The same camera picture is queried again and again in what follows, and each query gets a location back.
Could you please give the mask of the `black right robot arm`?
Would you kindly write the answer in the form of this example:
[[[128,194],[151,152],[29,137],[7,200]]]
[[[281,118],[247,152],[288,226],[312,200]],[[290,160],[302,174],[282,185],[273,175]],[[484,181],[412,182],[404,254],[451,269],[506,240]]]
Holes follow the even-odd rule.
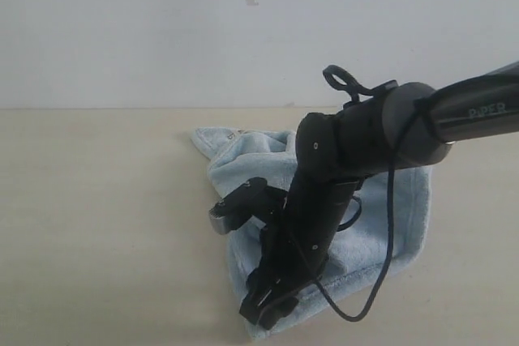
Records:
[[[392,261],[397,171],[437,164],[456,142],[518,130],[516,63],[441,89],[392,81],[369,90],[338,66],[323,74],[351,100],[338,113],[309,113],[300,122],[289,190],[276,190],[260,177],[244,183],[258,193],[250,213],[266,225],[239,312],[265,329],[295,309],[300,291],[320,284],[345,210],[368,178],[388,176],[387,246],[371,290],[375,297]]]

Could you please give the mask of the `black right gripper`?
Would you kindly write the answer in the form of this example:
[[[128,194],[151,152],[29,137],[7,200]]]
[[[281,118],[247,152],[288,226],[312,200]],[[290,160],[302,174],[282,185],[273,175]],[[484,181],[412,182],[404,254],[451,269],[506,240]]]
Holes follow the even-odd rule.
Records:
[[[273,328],[294,311],[300,289],[323,271],[328,248],[360,185],[358,177],[319,182],[296,172],[281,218],[266,233],[267,250],[247,279],[240,314],[262,315],[262,328]]]

